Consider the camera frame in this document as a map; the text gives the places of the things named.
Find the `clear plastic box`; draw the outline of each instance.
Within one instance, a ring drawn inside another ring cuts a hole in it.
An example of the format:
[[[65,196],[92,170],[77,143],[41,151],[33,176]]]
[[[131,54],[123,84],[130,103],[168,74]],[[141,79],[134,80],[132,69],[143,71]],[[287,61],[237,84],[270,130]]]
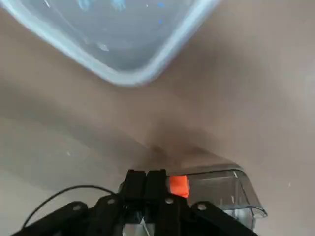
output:
[[[101,78],[132,86],[167,66],[219,0],[0,0]]]

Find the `transparent plastic lid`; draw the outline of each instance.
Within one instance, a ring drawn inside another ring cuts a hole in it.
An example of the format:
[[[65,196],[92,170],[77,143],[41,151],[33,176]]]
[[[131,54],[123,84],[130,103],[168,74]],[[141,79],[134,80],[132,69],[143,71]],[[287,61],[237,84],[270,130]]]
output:
[[[0,0],[22,24],[102,78],[151,79],[218,0]]]
[[[247,177],[240,170],[187,175],[188,204],[209,201],[250,229],[267,216]]]

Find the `orange block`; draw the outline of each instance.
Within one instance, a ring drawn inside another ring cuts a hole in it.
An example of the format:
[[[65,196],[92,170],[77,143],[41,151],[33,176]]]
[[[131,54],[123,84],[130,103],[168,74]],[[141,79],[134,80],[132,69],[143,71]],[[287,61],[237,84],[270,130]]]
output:
[[[187,198],[189,195],[189,183],[187,176],[170,176],[169,186],[172,194]]]

